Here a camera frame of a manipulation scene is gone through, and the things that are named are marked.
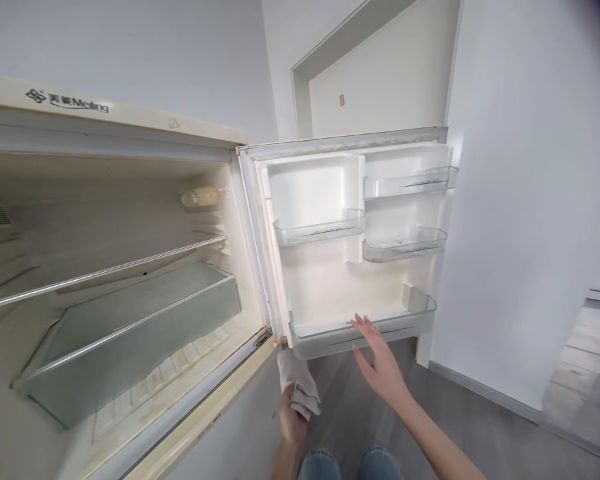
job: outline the person's left hand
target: person's left hand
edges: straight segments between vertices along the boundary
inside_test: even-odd
[[[290,445],[304,446],[307,439],[307,426],[309,422],[296,410],[291,408],[293,384],[282,392],[280,402],[280,432],[285,442]]]

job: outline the jeans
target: jeans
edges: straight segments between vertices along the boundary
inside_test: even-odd
[[[326,450],[310,452],[302,462],[298,480],[341,480],[340,467]],[[384,447],[367,450],[360,461],[360,480],[404,480],[393,456]]]

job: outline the meiling logo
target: meiling logo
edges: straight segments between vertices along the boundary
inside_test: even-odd
[[[25,94],[31,100],[36,103],[42,103],[47,100],[45,93],[40,90],[31,89]],[[92,101],[87,102],[82,99],[77,99],[73,97],[64,97],[62,95],[56,95],[54,93],[48,93],[49,103],[54,107],[71,109],[71,110],[94,110],[102,113],[109,113],[108,105],[100,105],[99,103],[94,103]]]

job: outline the wooden floor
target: wooden floor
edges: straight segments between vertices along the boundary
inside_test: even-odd
[[[600,458],[416,364],[415,339],[390,345],[414,398],[487,478],[600,479]],[[406,480],[436,478],[406,428],[368,388],[351,352],[311,360],[309,368],[323,413],[309,424],[307,451],[329,450],[347,480],[357,478],[364,451],[382,444]]]

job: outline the hand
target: hand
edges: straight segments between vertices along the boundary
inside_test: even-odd
[[[397,411],[404,402],[413,399],[402,378],[398,362],[387,342],[382,338],[380,330],[371,323],[367,316],[362,320],[356,313],[355,320],[352,320],[351,324],[364,336],[373,352],[373,364],[370,365],[360,349],[353,346],[353,356],[362,375],[371,389],[393,410]]]
[[[307,440],[308,422],[296,410],[291,408],[291,396],[293,395],[293,385],[290,385],[282,392],[280,402],[280,432],[282,439],[289,445],[303,447]]]

